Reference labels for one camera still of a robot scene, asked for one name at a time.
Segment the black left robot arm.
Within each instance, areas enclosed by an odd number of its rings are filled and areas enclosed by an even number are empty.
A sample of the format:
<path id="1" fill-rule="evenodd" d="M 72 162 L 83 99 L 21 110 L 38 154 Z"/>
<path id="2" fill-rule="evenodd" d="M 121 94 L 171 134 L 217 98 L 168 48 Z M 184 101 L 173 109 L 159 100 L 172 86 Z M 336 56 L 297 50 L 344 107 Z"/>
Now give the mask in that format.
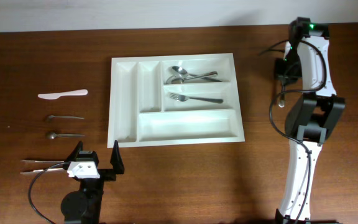
<path id="1" fill-rule="evenodd" d="M 116 180 L 125 172 L 119 143 L 113 144 L 110 169 L 100 169 L 95 151 L 85 151 L 80 141 L 64 160 L 63 169 L 80 183 L 80 188 L 67 194 L 60 205 L 65 223 L 99 223 L 104 183 Z"/>

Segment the small metal fork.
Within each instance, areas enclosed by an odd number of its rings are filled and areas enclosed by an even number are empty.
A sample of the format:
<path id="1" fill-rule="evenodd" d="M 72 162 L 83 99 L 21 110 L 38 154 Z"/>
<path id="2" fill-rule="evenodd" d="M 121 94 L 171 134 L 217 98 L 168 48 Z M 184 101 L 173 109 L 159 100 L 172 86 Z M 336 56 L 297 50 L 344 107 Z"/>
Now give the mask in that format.
<path id="1" fill-rule="evenodd" d="M 58 119 L 84 119 L 83 117 L 79 117 L 79 116 L 68 116 L 68 115 L 48 115 L 46 118 L 45 118 L 45 121 L 46 122 L 49 122 L 51 121 L 52 119 L 55 119 L 55 118 L 58 118 Z"/>

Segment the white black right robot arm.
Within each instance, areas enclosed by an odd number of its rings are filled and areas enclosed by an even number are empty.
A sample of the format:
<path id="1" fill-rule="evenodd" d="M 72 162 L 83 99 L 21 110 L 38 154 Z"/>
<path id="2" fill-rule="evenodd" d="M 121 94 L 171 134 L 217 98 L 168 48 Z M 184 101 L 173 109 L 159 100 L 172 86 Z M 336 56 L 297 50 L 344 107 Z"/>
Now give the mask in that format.
<path id="1" fill-rule="evenodd" d="M 275 60 L 273 75 L 283 87 L 273 99 L 284 106 L 285 87 L 302 81 L 299 100 L 288 112 L 280 135 L 289 140 L 290 163 L 285 193 L 275 223 L 311 223 L 310 195 L 314 169 L 323 144 L 330 137 L 344 108 L 329 73 L 329 28 L 297 17 L 288 28 L 283 58 Z"/>

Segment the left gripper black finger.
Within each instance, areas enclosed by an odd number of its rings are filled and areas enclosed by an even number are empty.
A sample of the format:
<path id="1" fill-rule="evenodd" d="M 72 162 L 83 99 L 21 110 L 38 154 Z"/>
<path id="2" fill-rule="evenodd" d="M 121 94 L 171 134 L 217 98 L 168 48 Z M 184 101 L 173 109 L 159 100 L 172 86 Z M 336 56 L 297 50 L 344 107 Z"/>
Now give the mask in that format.
<path id="1" fill-rule="evenodd" d="M 115 174 L 122 175 L 125 173 L 124 163 L 119 150 L 119 143 L 117 140 L 114 141 L 110 164 Z"/>
<path id="2" fill-rule="evenodd" d="M 83 142 L 79 141 L 74 150 L 70 153 L 70 155 L 64 160 L 63 169 L 67 170 L 70 166 L 71 162 L 74 162 L 78 156 L 78 153 L 83 150 Z"/>

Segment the small metal teaspoon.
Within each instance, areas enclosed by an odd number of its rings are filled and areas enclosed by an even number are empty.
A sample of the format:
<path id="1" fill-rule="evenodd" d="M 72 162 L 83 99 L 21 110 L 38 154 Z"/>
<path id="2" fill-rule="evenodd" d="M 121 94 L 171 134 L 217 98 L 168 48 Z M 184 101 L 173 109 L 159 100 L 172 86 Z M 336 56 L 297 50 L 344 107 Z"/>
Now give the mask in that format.
<path id="1" fill-rule="evenodd" d="M 45 137 L 50 140 L 57 139 L 57 138 L 82 138 L 84 136 L 85 136 L 84 134 L 72 134 L 72 133 L 58 134 L 54 131 L 47 132 L 45 135 Z"/>

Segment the metal spoon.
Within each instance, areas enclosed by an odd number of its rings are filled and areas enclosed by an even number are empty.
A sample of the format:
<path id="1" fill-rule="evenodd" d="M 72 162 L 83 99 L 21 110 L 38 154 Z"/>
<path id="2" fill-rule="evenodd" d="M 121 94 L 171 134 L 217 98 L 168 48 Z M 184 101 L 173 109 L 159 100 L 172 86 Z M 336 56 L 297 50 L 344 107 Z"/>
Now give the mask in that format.
<path id="1" fill-rule="evenodd" d="M 197 78 L 210 78 L 210 77 L 216 77 L 217 75 L 218 75 L 217 72 L 209 72 L 209 73 L 205 73 L 202 75 L 194 75 L 194 74 L 186 73 L 185 76 L 178 73 L 178 74 L 172 75 L 170 78 L 168 78 L 165 83 L 167 85 L 175 84 L 175 83 L 181 84 L 185 80 L 192 80 L 192 79 L 197 79 Z"/>
<path id="2" fill-rule="evenodd" d="M 186 73 L 189 73 L 187 72 L 183 67 L 179 67 L 179 66 L 172 66 L 171 67 L 171 70 L 173 72 L 175 72 L 176 74 L 180 73 L 182 74 L 183 76 L 185 76 Z M 202 78 L 202 79 L 205 79 L 207 81 L 212 81 L 212 82 L 221 82 L 221 80 L 215 78 L 215 77 L 210 77 L 210 78 Z"/>

